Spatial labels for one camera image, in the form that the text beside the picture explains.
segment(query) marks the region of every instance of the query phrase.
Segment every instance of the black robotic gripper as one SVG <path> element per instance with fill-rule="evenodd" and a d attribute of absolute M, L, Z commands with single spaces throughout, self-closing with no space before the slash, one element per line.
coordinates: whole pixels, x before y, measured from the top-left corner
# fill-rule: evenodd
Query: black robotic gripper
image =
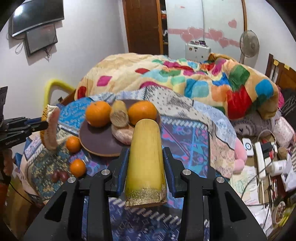
<path fill-rule="evenodd" d="M 119 197 L 123 192 L 128 157 L 129 149 L 123 148 L 108 169 L 80 180 L 70 177 L 41 210 L 23 240 L 81 240 L 85 196 L 89 196 L 87 241 L 113 240 L 108 198 Z M 224 178 L 199 177 L 174 159 L 169 148 L 163 149 L 163 160 L 169 191 L 175 198 L 184 198 L 179 241 L 203 241 L 203 196 L 208 196 L 211 241 L 267 240 L 254 216 Z"/>

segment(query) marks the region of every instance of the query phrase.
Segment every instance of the colorful quilt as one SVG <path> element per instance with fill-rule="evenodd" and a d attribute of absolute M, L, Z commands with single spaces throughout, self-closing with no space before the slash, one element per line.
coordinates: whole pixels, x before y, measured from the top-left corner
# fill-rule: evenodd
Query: colorful quilt
<path fill-rule="evenodd" d="M 263 119 L 273 117 L 278 108 L 277 86 L 251 67 L 223 57 L 210 54 L 204 63 L 196 63 L 161 55 L 111 55 L 82 78 L 75 99 L 156 85 L 213 106 L 231 120 L 254 110 Z"/>
<path fill-rule="evenodd" d="M 161 115 L 162 146 L 169 147 L 174 158 L 181 160 L 185 168 L 191 169 L 201 177 L 215 176 L 215 172 L 209 171 L 210 166 L 220 172 L 216 175 L 231 177 L 236 135 L 229 120 L 219 110 L 166 88 L 148 86 L 137 91 L 102 93 L 74 101 L 61 109 L 57 139 L 66 140 L 70 135 L 78 135 L 85 118 L 85 109 L 91 102 L 103 100 L 112 103 L 115 99 L 151 101 Z M 24 190 L 35 202 L 46 203 L 62 185 L 61 181 L 52 183 L 51 174 L 57 169 L 69 171 L 69 163 L 76 158 L 84 160 L 87 174 L 90 176 L 107 168 L 112 159 L 92 155 L 85 149 L 71 155 L 65 146 L 65 141 L 61 142 L 56 151 L 49 151 L 41 143 L 40 135 L 33 133 L 26 141 L 19 170 Z M 127 208 L 124 204 L 125 201 L 120 198 L 109 199 L 113 240 L 178 239 L 182 198 L 175 199 L 168 191 L 168 201 L 163 206 L 140 209 Z M 86 197 L 82 224 L 84 240 L 86 240 L 87 207 Z M 204 234 L 206 241 L 209 238 L 207 220 L 205 220 Z"/>

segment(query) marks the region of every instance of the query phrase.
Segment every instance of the wall-mounted tv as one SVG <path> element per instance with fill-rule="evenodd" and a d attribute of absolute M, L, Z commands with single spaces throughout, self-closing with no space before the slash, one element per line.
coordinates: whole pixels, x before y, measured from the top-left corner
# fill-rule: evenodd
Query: wall-mounted tv
<path fill-rule="evenodd" d="M 14 37 L 36 26 L 63 19 L 63 0 L 26 1 L 11 15 L 8 31 Z"/>

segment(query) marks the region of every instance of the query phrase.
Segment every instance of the metal screw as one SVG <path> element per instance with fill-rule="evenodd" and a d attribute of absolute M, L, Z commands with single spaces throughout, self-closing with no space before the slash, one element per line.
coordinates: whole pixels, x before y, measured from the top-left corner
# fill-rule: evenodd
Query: metal screw
<path fill-rule="evenodd" d="M 76 178 L 75 177 L 69 177 L 68 178 L 68 182 L 69 183 L 73 183 L 73 182 L 75 182 L 76 181 Z"/>
<path fill-rule="evenodd" d="M 225 181 L 225 179 L 223 177 L 217 177 L 216 180 L 219 183 L 224 183 L 224 181 Z"/>
<path fill-rule="evenodd" d="M 107 175 L 109 175 L 110 170 L 104 169 L 104 170 L 101 171 L 101 173 L 102 173 L 102 175 L 107 176 Z"/>
<path fill-rule="evenodd" d="M 182 171 L 182 173 L 183 173 L 184 175 L 188 176 L 188 175 L 191 174 L 191 171 L 190 171 L 189 169 L 184 169 L 184 170 Z"/>

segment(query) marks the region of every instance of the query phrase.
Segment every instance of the plate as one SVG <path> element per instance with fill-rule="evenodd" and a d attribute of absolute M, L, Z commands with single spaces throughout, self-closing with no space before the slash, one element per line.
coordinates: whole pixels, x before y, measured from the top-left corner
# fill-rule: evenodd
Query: plate
<path fill-rule="evenodd" d="M 132 104 L 139 100 L 122 100 L 128 109 Z M 157 112 L 156 122 L 160 126 L 160 114 Z M 130 147 L 125 145 L 113 137 L 111 132 L 111 123 L 102 127 L 92 127 L 85 120 L 79 132 L 81 145 L 90 153 L 97 156 L 116 157 L 120 155 L 122 147 Z"/>

